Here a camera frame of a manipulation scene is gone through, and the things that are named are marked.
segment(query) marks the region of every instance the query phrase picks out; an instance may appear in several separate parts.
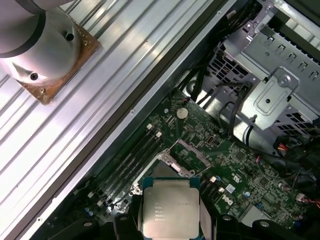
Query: black cable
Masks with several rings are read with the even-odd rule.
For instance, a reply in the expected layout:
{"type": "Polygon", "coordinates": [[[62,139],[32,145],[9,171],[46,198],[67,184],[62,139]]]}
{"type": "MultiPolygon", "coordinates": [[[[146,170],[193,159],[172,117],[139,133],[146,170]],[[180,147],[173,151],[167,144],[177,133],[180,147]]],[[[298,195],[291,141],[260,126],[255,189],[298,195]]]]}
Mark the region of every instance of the black cable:
{"type": "Polygon", "coordinates": [[[230,116],[230,124],[229,124],[229,131],[230,131],[230,135],[232,138],[235,137],[234,130],[235,130],[235,122],[236,122],[237,112],[239,111],[239,108],[240,108],[242,102],[244,101],[248,91],[249,91],[249,89],[247,87],[241,88],[239,91],[238,97],[234,103],[234,106],[233,106],[233,109],[231,112],[231,116],[230,116]]]}
{"type": "Polygon", "coordinates": [[[260,165],[260,161],[257,161],[257,162],[256,162],[256,165],[257,165],[260,173],[261,173],[264,177],[266,177],[266,178],[268,178],[268,179],[275,179],[275,180],[280,180],[280,179],[281,179],[279,176],[270,176],[270,175],[267,175],[267,174],[265,173],[263,167],[260,165]]]}
{"type": "Polygon", "coordinates": [[[204,83],[205,74],[206,74],[207,66],[203,66],[200,70],[198,75],[196,76],[195,85],[193,91],[191,93],[190,98],[195,102],[201,92],[202,84],[204,83]]]}
{"type": "Polygon", "coordinates": [[[300,173],[301,173],[301,171],[303,169],[304,169],[303,167],[299,169],[299,171],[296,173],[295,178],[294,178],[293,183],[292,183],[291,197],[292,197],[293,200],[296,200],[295,197],[294,197],[294,190],[295,190],[296,183],[298,181],[298,177],[299,177],[299,175],[300,175],[300,173]]]}
{"type": "Polygon", "coordinates": [[[250,134],[251,134],[251,132],[252,132],[253,129],[254,129],[254,126],[251,125],[251,126],[249,127],[248,131],[246,132],[246,135],[245,135],[245,144],[246,144],[247,146],[250,145],[250,134]]]}
{"type": "Polygon", "coordinates": [[[251,146],[247,146],[245,143],[243,143],[242,141],[240,141],[235,135],[234,135],[234,128],[235,128],[235,122],[236,122],[236,115],[237,112],[239,111],[239,108],[244,100],[244,98],[246,97],[247,92],[249,91],[248,88],[243,87],[242,89],[240,89],[239,94],[238,94],[238,98],[236,99],[232,112],[231,112],[231,116],[230,116],[230,125],[229,125],[229,131],[230,131],[230,135],[231,135],[231,139],[235,142],[235,144],[237,144],[240,148],[243,148],[245,150],[248,151],[253,151],[254,153],[259,154],[261,157],[269,157],[269,158],[273,158],[273,159],[277,159],[277,160],[281,160],[281,161],[290,161],[289,159],[286,159],[284,157],[281,156],[275,156],[266,152],[263,152],[261,150],[255,149],[251,146]]]}
{"type": "Polygon", "coordinates": [[[259,171],[261,172],[261,174],[262,174],[264,177],[269,178],[269,179],[275,179],[275,180],[281,180],[281,179],[289,179],[289,178],[291,178],[292,174],[289,175],[289,176],[284,176],[284,177],[281,177],[281,176],[279,176],[279,175],[278,175],[278,176],[270,176],[270,175],[266,174],[265,171],[264,171],[264,169],[263,169],[263,167],[260,165],[260,161],[262,161],[262,159],[260,159],[259,161],[257,161],[257,162],[256,162],[256,165],[257,165],[259,171]]]}
{"type": "Polygon", "coordinates": [[[179,83],[177,86],[178,89],[181,91],[187,86],[187,84],[190,82],[190,80],[197,74],[199,70],[197,68],[192,69],[185,78],[179,83]]]}
{"type": "Polygon", "coordinates": [[[221,122],[221,114],[224,110],[227,109],[228,105],[229,104],[234,104],[233,101],[228,101],[225,105],[223,105],[223,107],[220,109],[220,111],[218,112],[218,123],[219,123],[219,126],[221,129],[224,129],[224,126],[222,125],[222,122],[221,122]]]}
{"type": "MultiPolygon", "coordinates": [[[[240,87],[243,85],[244,85],[243,83],[230,82],[230,83],[219,83],[219,84],[215,85],[215,87],[218,89],[220,87],[240,87]]],[[[196,104],[198,104],[198,105],[202,104],[208,97],[210,97],[214,93],[214,91],[215,90],[213,88],[211,88],[206,93],[206,95],[203,98],[201,98],[196,104]]]]}

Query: cable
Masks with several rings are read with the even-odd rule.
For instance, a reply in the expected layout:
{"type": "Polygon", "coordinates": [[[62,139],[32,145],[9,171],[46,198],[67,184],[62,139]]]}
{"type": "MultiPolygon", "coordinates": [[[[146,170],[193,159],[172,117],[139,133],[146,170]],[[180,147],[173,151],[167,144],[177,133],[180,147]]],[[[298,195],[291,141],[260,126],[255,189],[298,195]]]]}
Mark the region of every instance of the cable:
{"type": "Polygon", "coordinates": [[[273,158],[273,159],[277,159],[277,160],[281,160],[281,161],[290,161],[289,159],[286,159],[284,157],[281,156],[275,156],[266,152],[263,152],[261,150],[255,149],[251,146],[247,146],[245,143],[243,143],[242,141],[240,141],[235,135],[234,135],[234,128],[235,128],[235,121],[236,121],[236,115],[237,112],[247,94],[247,92],[249,91],[248,88],[242,88],[239,91],[238,94],[238,98],[236,99],[232,112],[231,112],[231,117],[230,117],[230,125],[229,125],[229,130],[230,130],[230,135],[231,135],[231,139],[241,148],[246,149],[248,151],[253,151],[257,154],[259,154],[262,157],[269,157],[269,158],[273,158]]]}
{"type": "Polygon", "coordinates": [[[194,68],[192,69],[186,76],[185,78],[179,83],[177,86],[178,89],[181,91],[187,86],[187,84],[190,82],[190,80],[197,74],[198,69],[194,68]]]}
{"type": "Polygon", "coordinates": [[[246,144],[247,146],[250,145],[250,134],[251,134],[251,132],[252,132],[253,129],[254,129],[254,126],[251,125],[251,126],[249,127],[248,131],[246,132],[245,144],[246,144]]]}
{"type": "Polygon", "coordinates": [[[267,175],[264,171],[264,169],[262,168],[262,166],[260,165],[260,162],[262,161],[262,158],[260,156],[258,156],[258,158],[256,159],[255,163],[259,169],[259,171],[261,172],[261,174],[268,178],[268,179],[277,179],[277,180],[280,180],[281,178],[279,176],[270,176],[270,175],[267,175]]]}
{"type": "Polygon", "coordinates": [[[262,162],[262,161],[263,161],[263,159],[260,156],[258,156],[258,158],[256,159],[255,163],[256,163],[259,171],[261,172],[261,174],[264,177],[269,178],[269,179],[274,179],[274,180],[289,179],[289,178],[292,177],[292,174],[289,175],[289,176],[284,176],[284,177],[281,177],[279,175],[278,176],[270,176],[270,175],[266,174],[264,169],[263,169],[263,167],[260,165],[260,162],[262,162]]]}
{"type": "MultiPolygon", "coordinates": [[[[220,87],[241,87],[243,85],[244,85],[243,83],[230,82],[230,83],[219,83],[219,84],[215,85],[214,87],[216,87],[218,89],[220,87]]],[[[202,104],[208,97],[210,97],[214,93],[214,91],[215,90],[213,88],[211,88],[206,93],[206,95],[203,98],[201,98],[196,104],[198,104],[198,105],[202,104]]]]}
{"type": "Polygon", "coordinates": [[[221,122],[221,114],[224,110],[227,109],[228,105],[229,104],[234,104],[233,101],[228,101],[225,105],[223,105],[223,107],[220,109],[220,111],[218,112],[218,123],[219,123],[219,126],[221,129],[224,129],[224,126],[222,125],[222,122],[221,122]]]}
{"type": "Polygon", "coordinates": [[[293,200],[296,200],[295,197],[294,197],[294,190],[295,190],[295,186],[296,186],[296,182],[298,181],[298,177],[299,177],[299,174],[301,173],[301,171],[303,170],[304,168],[301,167],[299,169],[299,171],[296,173],[295,177],[294,177],[294,180],[293,180],[293,183],[292,183],[292,188],[291,188],[291,197],[293,200]]]}
{"type": "MultiPolygon", "coordinates": [[[[223,42],[222,41],[223,38],[237,31],[240,27],[246,24],[254,14],[257,14],[256,6],[257,6],[257,3],[255,0],[249,0],[249,2],[240,11],[238,11],[234,16],[231,17],[229,22],[226,24],[226,27],[215,32],[215,34],[213,35],[214,38],[212,38],[209,41],[210,42],[209,49],[212,46],[216,46],[217,48],[219,48],[223,42]]],[[[209,50],[209,54],[205,55],[202,58],[202,60],[199,62],[199,65],[197,67],[197,69],[199,68],[199,70],[194,69],[195,72],[193,71],[192,74],[190,74],[191,77],[187,76],[178,86],[180,90],[183,89],[184,87],[186,87],[188,82],[198,73],[196,77],[195,85],[190,97],[194,102],[197,100],[201,92],[207,66],[210,63],[211,59],[214,58],[216,54],[217,53],[214,50],[211,50],[211,51],[209,50]]]]}

